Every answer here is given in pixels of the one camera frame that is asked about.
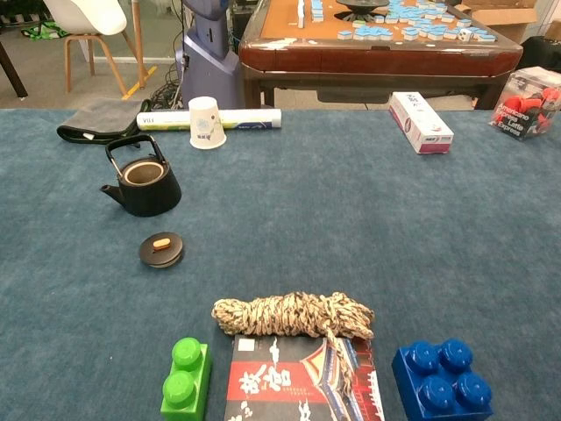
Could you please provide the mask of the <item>black teapot lid wooden knob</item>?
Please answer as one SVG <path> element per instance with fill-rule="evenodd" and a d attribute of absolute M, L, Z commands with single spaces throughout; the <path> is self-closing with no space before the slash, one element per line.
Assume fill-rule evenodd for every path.
<path fill-rule="evenodd" d="M 145 239 L 138 250 L 140 260 L 152 268 L 167 268 L 183 255 L 182 237 L 175 232 L 158 232 Z"/>

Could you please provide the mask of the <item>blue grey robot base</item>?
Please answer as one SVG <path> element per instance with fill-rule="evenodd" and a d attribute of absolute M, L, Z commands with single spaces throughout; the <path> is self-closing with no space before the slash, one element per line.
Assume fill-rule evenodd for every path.
<path fill-rule="evenodd" d="M 231 51 L 226 11 L 229 0 L 181 0 L 194 23 L 175 52 L 183 108 L 199 96 L 211 96 L 221 110 L 245 107 L 238 56 Z"/>

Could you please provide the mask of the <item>black cast iron teapot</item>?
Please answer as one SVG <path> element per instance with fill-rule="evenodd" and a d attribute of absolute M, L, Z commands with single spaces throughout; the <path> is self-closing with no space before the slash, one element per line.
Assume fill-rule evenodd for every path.
<path fill-rule="evenodd" d="M 148 142 L 153 154 L 123 167 L 112 155 L 114 149 Z M 159 145 L 147 134 L 113 140 L 105 146 L 108 160 L 116 170 L 117 186 L 103 185 L 100 190 L 136 217 L 153 217 L 170 211 L 181 200 L 181 187 Z"/>

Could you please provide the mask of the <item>blue felt table mat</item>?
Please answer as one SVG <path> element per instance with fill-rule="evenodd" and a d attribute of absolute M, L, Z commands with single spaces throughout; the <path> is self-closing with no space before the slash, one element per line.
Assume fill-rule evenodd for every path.
<path fill-rule="evenodd" d="M 177 339 L 213 358 L 223 421 L 232 343 L 214 302 L 342 291 L 374 310 L 387 421 L 405 421 L 391 362 L 462 339 L 491 421 L 561 421 L 561 118 L 520 141 L 482 111 L 442 115 L 445 154 L 414 152 L 386 111 L 284 111 L 199 151 L 155 140 L 182 198 L 136 218 L 102 193 L 101 146 L 62 140 L 68 111 L 0 110 L 0 421 L 160 421 Z M 171 267 L 141 243 L 182 237 Z"/>

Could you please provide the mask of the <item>long white roll box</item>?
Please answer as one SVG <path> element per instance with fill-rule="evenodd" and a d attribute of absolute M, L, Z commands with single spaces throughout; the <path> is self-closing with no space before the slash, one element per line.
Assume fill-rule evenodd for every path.
<path fill-rule="evenodd" d="M 220 110 L 224 129 L 273 129 L 281 128 L 280 109 Z M 188 111 L 140 112 L 137 126 L 141 131 L 182 131 L 190 129 Z"/>

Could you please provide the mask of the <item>white paper cup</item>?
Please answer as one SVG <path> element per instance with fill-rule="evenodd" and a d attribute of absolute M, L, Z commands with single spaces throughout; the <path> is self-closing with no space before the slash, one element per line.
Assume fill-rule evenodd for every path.
<path fill-rule="evenodd" d="M 227 137 L 219 114 L 217 100 L 211 96 L 194 97 L 188 101 L 189 143 L 201 150 L 218 148 Z"/>

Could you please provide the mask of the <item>white purple toothpaste box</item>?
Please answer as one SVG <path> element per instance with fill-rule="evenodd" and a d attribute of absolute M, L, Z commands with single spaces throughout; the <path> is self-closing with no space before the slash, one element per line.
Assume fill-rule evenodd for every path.
<path fill-rule="evenodd" d="M 450 151 L 453 131 L 419 92 L 393 92 L 388 108 L 417 154 Z"/>

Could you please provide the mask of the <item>red black book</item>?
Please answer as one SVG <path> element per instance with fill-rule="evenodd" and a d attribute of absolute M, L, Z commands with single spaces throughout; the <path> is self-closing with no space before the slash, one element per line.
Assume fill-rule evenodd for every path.
<path fill-rule="evenodd" d="M 224 421 L 385 421 L 370 343 L 337 341 L 350 395 L 327 339 L 236 336 Z"/>

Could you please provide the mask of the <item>brown mahjong table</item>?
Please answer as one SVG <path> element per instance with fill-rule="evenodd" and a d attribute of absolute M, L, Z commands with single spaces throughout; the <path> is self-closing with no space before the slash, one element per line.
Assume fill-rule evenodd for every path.
<path fill-rule="evenodd" d="M 322 2 L 324 20 L 313 21 L 307 4 L 298 27 L 297 0 L 259 0 L 238 47 L 248 107 L 273 105 L 276 89 L 297 89 L 335 103 L 383 103 L 395 91 L 467 95 L 491 110 L 522 57 L 501 34 L 494 42 L 405 40 L 403 23 L 388 27 L 390 40 L 339 39 L 355 29 L 336 17 L 342 4 Z"/>

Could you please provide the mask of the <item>grey folded cloth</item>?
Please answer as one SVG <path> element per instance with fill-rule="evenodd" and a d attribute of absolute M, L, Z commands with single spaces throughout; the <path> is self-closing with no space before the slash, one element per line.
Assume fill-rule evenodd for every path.
<path fill-rule="evenodd" d="M 56 129 L 63 140 L 80 145 L 107 145 L 140 132 L 137 115 L 151 111 L 153 102 L 98 98 L 80 108 Z"/>

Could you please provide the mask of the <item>green building block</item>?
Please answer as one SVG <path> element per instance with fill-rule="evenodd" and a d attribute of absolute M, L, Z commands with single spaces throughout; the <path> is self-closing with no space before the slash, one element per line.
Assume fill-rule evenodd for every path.
<path fill-rule="evenodd" d="M 191 337 L 174 344 L 170 373 L 162 385 L 164 421 L 203 421 L 211 367 L 207 344 Z"/>

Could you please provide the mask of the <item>black mahjong table centre dome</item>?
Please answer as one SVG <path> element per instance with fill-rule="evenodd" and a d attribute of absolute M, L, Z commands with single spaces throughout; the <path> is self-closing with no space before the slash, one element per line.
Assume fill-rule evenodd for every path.
<path fill-rule="evenodd" d="M 347 11 L 336 13 L 335 17 L 347 22 L 355 20 L 373 22 L 378 16 L 386 16 L 384 11 L 378 9 L 389 5 L 389 0 L 336 0 L 336 2 L 345 6 Z"/>

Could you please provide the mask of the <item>blue building block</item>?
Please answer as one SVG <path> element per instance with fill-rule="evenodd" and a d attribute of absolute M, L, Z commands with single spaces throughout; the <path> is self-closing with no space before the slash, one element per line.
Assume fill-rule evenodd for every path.
<path fill-rule="evenodd" d="M 419 340 L 396 351 L 392 369 L 408 421 L 486 421 L 493 392 L 472 371 L 472 349 L 462 340 Z"/>

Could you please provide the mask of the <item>clear box of red capsules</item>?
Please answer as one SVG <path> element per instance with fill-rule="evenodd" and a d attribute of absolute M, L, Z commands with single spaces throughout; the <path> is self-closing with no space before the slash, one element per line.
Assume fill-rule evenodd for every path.
<path fill-rule="evenodd" d="M 511 74 L 489 121 L 499 131 L 523 140 L 546 133 L 561 110 L 561 74 L 541 68 Z"/>

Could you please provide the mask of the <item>white chair wooden legs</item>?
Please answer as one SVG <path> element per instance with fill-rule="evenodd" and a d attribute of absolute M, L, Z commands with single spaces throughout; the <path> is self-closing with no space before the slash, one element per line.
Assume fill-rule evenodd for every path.
<path fill-rule="evenodd" d="M 64 40 L 65 86 L 67 92 L 72 89 L 71 43 L 80 40 L 87 42 L 89 72 L 92 75 L 96 73 L 93 43 L 96 41 L 100 44 L 124 100 L 128 99 L 136 89 L 145 87 L 151 71 L 146 69 L 144 65 L 138 0 L 131 0 L 133 39 L 126 32 L 127 17 L 118 0 L 43 0 L 43 2 L 52 15 L 55 24 L 67 33 Z M 103 40 L 105 36 L 114 35 L 123 36 L 134 60 L 137 62 L 138 82 L 131 89 L 125 87 L 113 55 L 107 43 Z"/>

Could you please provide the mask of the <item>brown cardboard box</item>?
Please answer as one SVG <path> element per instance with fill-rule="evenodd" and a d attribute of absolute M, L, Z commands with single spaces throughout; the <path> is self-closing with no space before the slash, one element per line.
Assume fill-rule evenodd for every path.
<path fill-rule="evenodd" d="M 461 0 L 456 8 L 520 43 L 528 25 L 537 20 L 536 2 L 537 0 Z"/>

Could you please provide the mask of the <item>black bag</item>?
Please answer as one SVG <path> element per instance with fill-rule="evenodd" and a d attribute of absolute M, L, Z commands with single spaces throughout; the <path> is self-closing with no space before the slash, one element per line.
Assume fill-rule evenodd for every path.
<path fill-rule="evenodd" d="M 561 73 L 561 41 L 533 36 L 521 43 L 522 57 L 517 69 L 541 67 Z"/>

